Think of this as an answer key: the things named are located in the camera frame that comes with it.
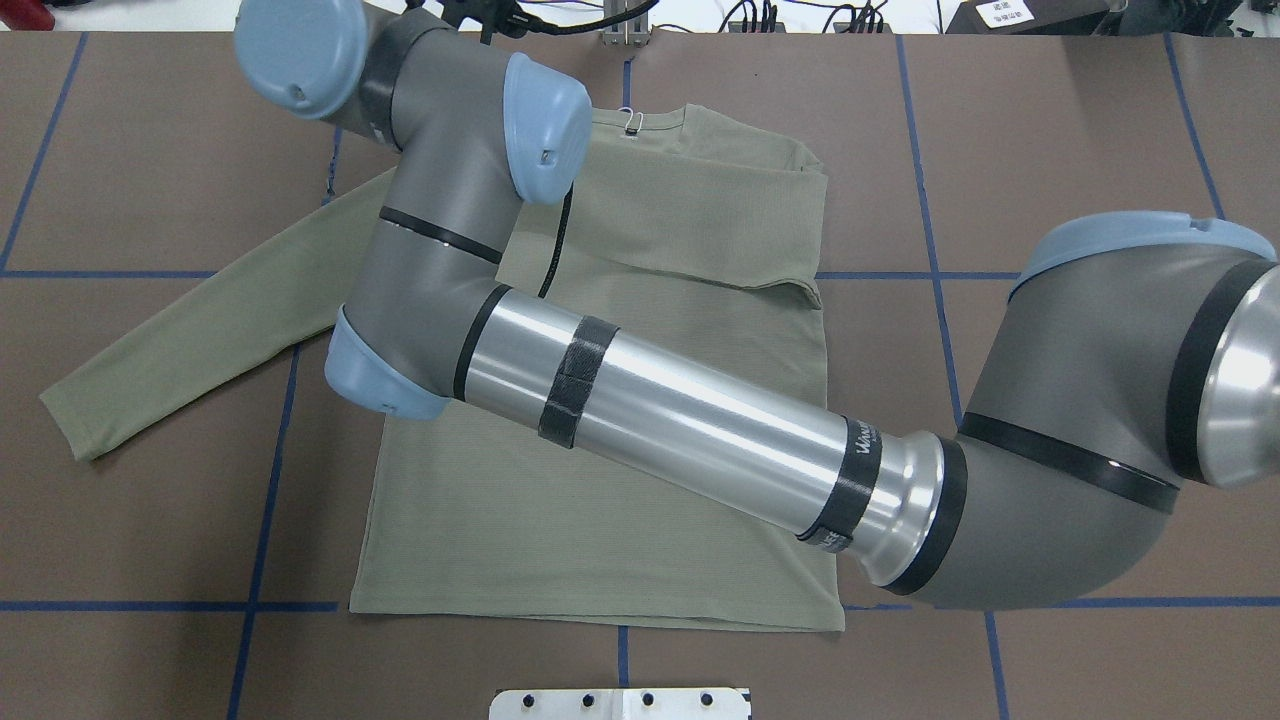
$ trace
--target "black cable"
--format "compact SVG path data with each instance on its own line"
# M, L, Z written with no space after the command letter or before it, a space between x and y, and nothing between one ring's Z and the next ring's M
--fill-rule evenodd
M836 5L836 9L833 9L831 14L827 15L827 22L822 23L822 32L827 32L828 29L831 29L831 23L836 19L836 13L841 10L849 10L849 24L850 26L854 24L854 19L858 18L858 8L854 8L852 5L846 3L844 5Z
M809 3L809 0L782 0L783 3L791 3L792 5L809 5L810 8L822 8L824 10L835 10L840 5L828 5L826 3Z
M557 26L536 18L538 22L530 24L529 29L531 32L540 32L543 35L581 35L584 32L593 32L596 29L605 29L613 27L618 23L625 23L627 20L634 20L640 15L648 13L658 4L658 0L645 0L644 3L626 10L625 13L618 13L612 18L604 18L603 20L595 20L594 23L582 23L580 26Z
M724 32L724 28L728 27L728 19L733 17L733 13L736 13L739 8L742 8L742 32L746 32L746 8L745 8L745 5L750 5L751 6L751 14L753 15L755 14L755 0L739 0L737 5L733 5L732 8L728 9L727 13L724 13L724 22L721 23L719 29L717 29L716 32Z
M561 205L561 225L556 231L556 249L552 250L552 261L547 266L547 277L543 279L543 288L538 291L538 297L547 297L547 292L552 288L552 281L556 279L556 269L559 268L561 251L564 250L564 232L568 229L568 211L573 206L573 186L568 186L568 192L564 193L564 204Z
M595 8L596 10L603 10L604 5L599 3L588 3L586 0L520 0L525 5L586 5L588 8Z

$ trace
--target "silver aluminum tube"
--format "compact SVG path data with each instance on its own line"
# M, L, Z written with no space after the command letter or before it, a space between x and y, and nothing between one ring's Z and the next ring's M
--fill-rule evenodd
M538 428L582 316L507 292L471 356L466 401ZM881 436L883 455L851 550L879 584L910 565L942 482L938 439ZM803 534L822 515L841 465L845 418L617 333L604 352L576 447Z

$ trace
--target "metal bracket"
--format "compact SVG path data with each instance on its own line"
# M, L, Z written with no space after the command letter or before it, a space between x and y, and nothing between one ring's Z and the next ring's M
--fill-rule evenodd
M740 688L649 688L504 691L489 720L750 720L751 691Z
M604 17L612 18L627 12L627 6L636 0L604 0ZM632 18L623 23L607 27L600 31L600 40L605 45L634 45L640 47L649 44L649 13Z

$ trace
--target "blue tape line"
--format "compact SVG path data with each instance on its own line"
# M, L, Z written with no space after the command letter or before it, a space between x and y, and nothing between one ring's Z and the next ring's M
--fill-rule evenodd
M1016 281L1019 273L991 272L913 272L913 270L824 270L814 275L819 281L932 281L938 277L943 281Z
M12 279L205 279L214 270L3 270Z
M814 277L819 281L929 281L933 279L933 273L824 272Z
M618 687L631 687L631 643L628 639L631 628L618 625Z
M933 305L938 311L938 332L942 333L942 357L947 365L947 386L951 391L951 413L960 424L960 383L956 380L956 361L951 352L951 328L947 325L946 301L942 297L942 273L938 269L938 250L933 242L933 219L929 214L929 196L924 190L924 163L920 160L920 135L915 127L915 108L911 104L911 79L906 70L906 46L902 36L895 35L897 44L897 70L902 79L902 102L906 109L906 127L911 137L911 161L915 164L915 188L920 196L920 219L924 223L924 245L929 252L929 273L933 279Z
M1021 273L1004 272L940 272L938 277L945 281L1016 281Z
M1082 597L1053 606L1057 610L1117 607L1280 607L1280 597Z
M622 61L622 106L631 106L631 60Z
M1196 151L1196 161L1201 164L1201 174L1204 176L1204 186L1208 188L1208 199L1213 202L1213 213L1220 220L1226 219L1222 211L1222 200L1217 196L1217 186L1213 184L1213 176L1208 172L1208 160L1204 159L1204 150L1199 143L1199 133L1196 132L1196 120L1192 119L1192 106L1187 102L1187 91L1183 88L1183 73L1178 69L1178 55L1174 53L1174 36L1165 33L1165 54L1169 55L1169 69L1174 74L1174 90L1178 91L1178 102L1183 106L1183 120L1187 122L1187 133L1192 136L1192 149Z
M337 602L260 602L257 612L337 612Z
M1005 664L1000 660L1000 633L996 632L996 614L983 612L987 619L987 650L991 652L991 673L996 680L996 706L1000 720L1009 720L1009 693L1005 691Z
M45 127L45 137L40 141L40 150L36 151L36 161L31 164L31 173L27 176L27 184L22 188L22 197L18 200L18 209L13 214L13 223L9 225L9 236L4 241L4 250L0 250L0 270L4 270L9 264L9 255L13 252L13 245L18 241L18 229L22 227L22 218L27 213L27 202L31 200L31 193L36 190L36 179L40 177L40 168L45 164L45 154L49 152L49 143L54 138L54 129L58 128L58 118L63 114L63 106L67 105L67 95L72 90L72 82L76 79L76 69L79 68L81 55L84 54L84 44L88 42L88 33L82 32L79 42L76 44L76 54L72 55L72 63L67 68L67 77L63 79L63 88L58 94L58 102L54 104L54 113L49 117L49 126Z
M248 607L244 610L244 625L241 629L239 653L236 657L236 674L232 679L232 696L227 706L227 720L239 715L241 693L244 689L244 670L248 667L250 643L253 639L253 618L257 614L257 598L262 591L262 570L266 566L266 546L271 538L271 518L275 514L275 496L280 488L280 470L284 468L284 437L293 419L293 398L298 386L298 356L302 346L293 346L289 360L289 380L284 388L284 409L280 411L280 427L275 434L275 455L271 459L271 479L266 486L266 503L262 509L262 525L257 533L257 553L253 557L253 577L248 588Z
M256 614L252 610L244 612L239 653L236 656L236 675L232 678L232 697L227 703L227 720L236 720L239 716L239 698L244 692L244 670L248 667L248 646L250 641L253 639L255 618Z
M243 612L244 602L14 600L0 601L0 612Z
M324 200L320 201L320 206L324 208L333 201L337 192L333 190L333 181L338 177L338 154L342 152L342 128L333 128L333 155L329 156L329 179L324 186Z
M842 606L845 612L865 612L865 611L897 611L897 610L914 610L910 605L893 605L893 603L877 603L877 605L845 605Z

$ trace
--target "wire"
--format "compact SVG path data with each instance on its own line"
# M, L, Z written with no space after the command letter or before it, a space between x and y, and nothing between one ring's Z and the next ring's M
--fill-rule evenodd
M824 10L835 10L841 8L841 5L827 5L826 3L809 3L809 0L782 0L783 3L791 3L792 5L809 5L810 8L823 8Z
M559 268L561 251L564 250L564 232L568 231L568 211L573 206L573 186L568 186L564 193L564 204L561 205L561 224L556 231L556 249L552 250L552 261L547 266L547 277L543 278L543 288L538 291L538 297L547 297L552 290L552 281L556 279L556 269Z
M588 3L586 0L520 0L525 5L586 5L588 8L595 8L596 10L603 10L604 5L599 3Z
M827 15L827 22L822 23L822 32L827 32L828 29L831 29L831 23L836 19L836 13L841 10L849 10L849 24L850 26L854 24L854 20L858 19L858 8L854 8L852 5L846 3L844 5L836 5L836 8L831 12L831 14Z
M751 6L751 24L754 26L756 19L755 0L739 0L737 5L733 5L732 8L728 9L727 13L724 13L724 22L721 23L719 29L717 29L716 32L724 32L724 28L728 27L728 19L733 17L733 13L736 13L739 8L742 8L742 32L750 32L748 31L746 8L744 5Z
M778 5L769 1L765 5L769 8L769 12L764 19L765 27L760 32L778 32Z
M582 23L580 26L557 26L548 22L539 20L530 26L530 31L540 32L543 35L581 35L584 32L593 32L596 29L604 29L613 27L618 23L625 23L627 20L634 20L640 15L648 13L658 4L658 0L645 0L644 3L631 8L630 10L618 13L612 18L604 18L603 20L595 20L594 23Z

